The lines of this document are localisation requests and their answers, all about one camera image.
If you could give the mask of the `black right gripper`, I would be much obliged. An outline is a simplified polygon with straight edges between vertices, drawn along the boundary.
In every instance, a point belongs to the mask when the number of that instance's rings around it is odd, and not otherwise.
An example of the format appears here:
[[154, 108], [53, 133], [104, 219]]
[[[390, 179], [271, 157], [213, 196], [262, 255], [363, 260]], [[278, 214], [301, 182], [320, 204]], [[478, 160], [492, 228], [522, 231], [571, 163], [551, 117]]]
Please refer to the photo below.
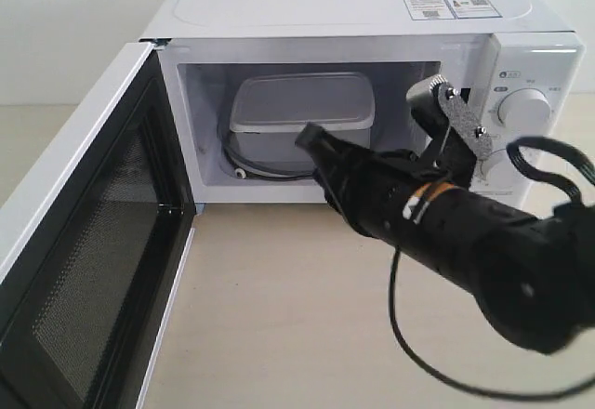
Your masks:
[[327, 203], [364, 237], [396, 242], [405, 195], [418, 185], [418, 156], [410, 150], [374, 152], [307, 123], [295, 146], [315, 164], [313, 177]]

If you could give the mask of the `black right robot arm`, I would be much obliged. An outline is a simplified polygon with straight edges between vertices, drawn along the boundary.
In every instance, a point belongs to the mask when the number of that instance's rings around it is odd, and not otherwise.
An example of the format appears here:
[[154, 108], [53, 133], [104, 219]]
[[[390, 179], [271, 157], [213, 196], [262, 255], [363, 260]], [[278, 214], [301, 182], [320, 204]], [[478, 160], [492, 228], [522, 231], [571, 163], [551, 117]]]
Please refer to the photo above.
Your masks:
[[365, 237], [469, 292], [508, 342], [551, 354], [594, 325], [594, 209], [570, 201], [538, 218], [458, 186], [402, 152], [379, 153], [307, 125], [327, 202]]

